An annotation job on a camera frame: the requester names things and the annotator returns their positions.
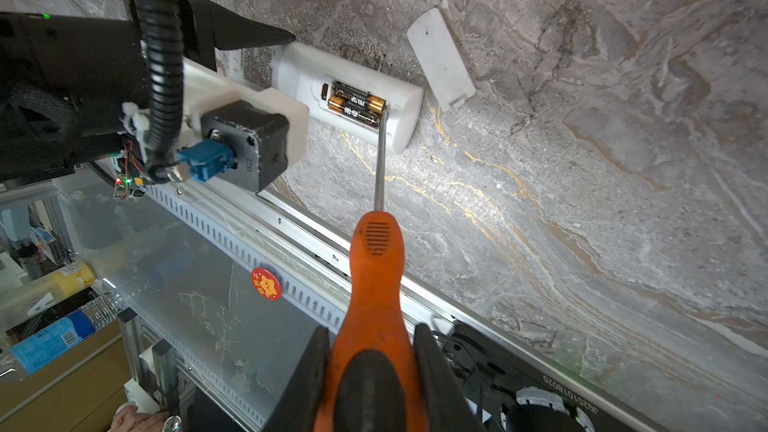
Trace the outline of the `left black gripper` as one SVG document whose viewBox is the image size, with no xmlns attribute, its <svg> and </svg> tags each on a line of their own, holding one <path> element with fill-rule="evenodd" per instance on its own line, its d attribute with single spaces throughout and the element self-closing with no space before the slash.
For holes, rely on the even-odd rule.
<svg viewBox="0 0 768 432">
<path fill-rule="evenodd" d="M 151 183 L 171 178 L 186 52 L 180 0 L 123 0 L 122 19 L 1 16 L 1 179 L 36 183 L 121 152 Z"/>
</svg>

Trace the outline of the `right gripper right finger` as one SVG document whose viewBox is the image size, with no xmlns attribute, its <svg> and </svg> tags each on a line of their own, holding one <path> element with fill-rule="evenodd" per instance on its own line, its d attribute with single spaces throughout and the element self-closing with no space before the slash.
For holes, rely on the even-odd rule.
<svg viewBox="0 0 768 432">
<path fill-rule="evenodd" d="M 418 324 L 413 348 L 430 431 L 482 431 L 431 329 Z"/>
</svg>

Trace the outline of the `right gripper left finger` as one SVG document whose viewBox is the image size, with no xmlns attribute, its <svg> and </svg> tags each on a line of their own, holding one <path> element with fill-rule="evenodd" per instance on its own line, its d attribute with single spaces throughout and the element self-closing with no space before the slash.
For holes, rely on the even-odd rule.
<svg viewBox="0 0 768 432">
<path fill-rule="evenodd" d="M 312 334 L 287 387 L 263 431 L 313 431 L 330 354 L 329 329 Z"/>
</svg>

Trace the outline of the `white remote control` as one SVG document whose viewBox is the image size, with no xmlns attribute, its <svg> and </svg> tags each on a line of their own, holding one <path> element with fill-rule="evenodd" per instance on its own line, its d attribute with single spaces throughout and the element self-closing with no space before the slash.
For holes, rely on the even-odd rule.
<svg viewBox="0 0 768 432">
<path fill-rule="evenodd" d="M 389 154 L 405 151 L 421 111 L 421 87 L 301 42 L 270 49 L 273 96 L 300 102 L 308 117 L 373 145 L 383 135 Z"/>
</svg>

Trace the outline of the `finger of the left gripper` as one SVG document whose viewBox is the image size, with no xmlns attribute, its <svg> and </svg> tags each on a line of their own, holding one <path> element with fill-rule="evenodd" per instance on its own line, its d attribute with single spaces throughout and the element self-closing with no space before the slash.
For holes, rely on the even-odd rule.
<svg viewBox="0 0 768 432">
<path fill-rule="evenodd" d="M 179 1 L 186 52 L 239 50 L 292 43 L 285 29 L 243 17 L 211 0 Z"/>
</svg>

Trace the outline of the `white battery cover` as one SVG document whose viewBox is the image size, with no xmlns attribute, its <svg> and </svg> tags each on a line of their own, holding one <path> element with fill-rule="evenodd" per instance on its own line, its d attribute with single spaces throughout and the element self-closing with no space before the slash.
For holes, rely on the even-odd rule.
<svg viewBox="0 0 768 432">
<path fill-rule="evenodd" d="M 422 14 L 407 39 L 443 111 L 461 107 L 476 88 L 438 8 Z"/>
</svg>

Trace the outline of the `orange handled screwdriver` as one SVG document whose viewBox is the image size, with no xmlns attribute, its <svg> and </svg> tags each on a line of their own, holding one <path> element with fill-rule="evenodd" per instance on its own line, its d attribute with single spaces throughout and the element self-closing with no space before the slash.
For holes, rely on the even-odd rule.
<svg viewBox="0 0 768 432">
<path fill-rule="evenodd" d="M 400 301 L 405 247 L 384 209 L 386 128 L 379 124 L 372 211 L 350 246 L 351 296 L 319 402 L 317 431 L 426 431 L 420 374 Z"/>
</svg>

